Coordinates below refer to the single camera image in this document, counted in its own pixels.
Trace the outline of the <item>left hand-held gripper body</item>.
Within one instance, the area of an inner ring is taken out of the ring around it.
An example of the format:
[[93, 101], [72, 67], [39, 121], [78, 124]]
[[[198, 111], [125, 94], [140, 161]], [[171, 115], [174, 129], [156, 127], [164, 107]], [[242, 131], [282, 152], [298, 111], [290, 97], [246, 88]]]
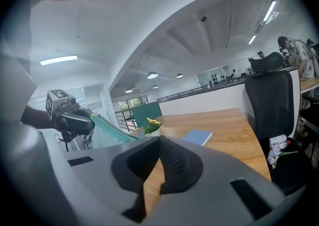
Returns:
[[85, 131], [70, 131], [63, 128], [60, 115], [73, 109], [81, 108], [76, 99], [64, 90], [47, 92], [45, 109], [53, 124], [53, 128], [62, 134], [62, 141], [69, 143], [76, 136], [85, 135]]

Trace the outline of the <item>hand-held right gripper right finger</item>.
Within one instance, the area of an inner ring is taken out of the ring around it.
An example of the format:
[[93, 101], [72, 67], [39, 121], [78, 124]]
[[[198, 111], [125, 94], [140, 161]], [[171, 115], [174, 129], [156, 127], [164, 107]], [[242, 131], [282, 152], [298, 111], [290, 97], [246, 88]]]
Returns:
[[239, 159], [161, 136], [165, 182], [149, 226], [274, 226], [284, 194]]

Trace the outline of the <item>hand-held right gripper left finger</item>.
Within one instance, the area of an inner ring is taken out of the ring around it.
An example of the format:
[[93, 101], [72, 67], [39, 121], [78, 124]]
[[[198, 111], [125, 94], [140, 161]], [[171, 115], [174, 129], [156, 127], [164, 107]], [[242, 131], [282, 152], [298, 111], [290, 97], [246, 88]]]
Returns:
[[144, 182], [159, 159], [157, 137], [70, 152], [65, 156], [78, 190], [74, 206], [82, 226], [158, 226], [147, 215]]

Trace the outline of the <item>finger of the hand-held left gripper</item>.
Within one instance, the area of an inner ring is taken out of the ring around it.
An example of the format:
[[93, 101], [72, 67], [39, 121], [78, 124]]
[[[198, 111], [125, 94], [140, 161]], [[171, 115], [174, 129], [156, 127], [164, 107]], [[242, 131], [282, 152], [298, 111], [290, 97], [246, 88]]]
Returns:
[[91, 120], [92, 112], [88, 109], [79, 108], [64, 112], [60, 115], [63, 128], [70, 131], [89, 131], [95, 127]]

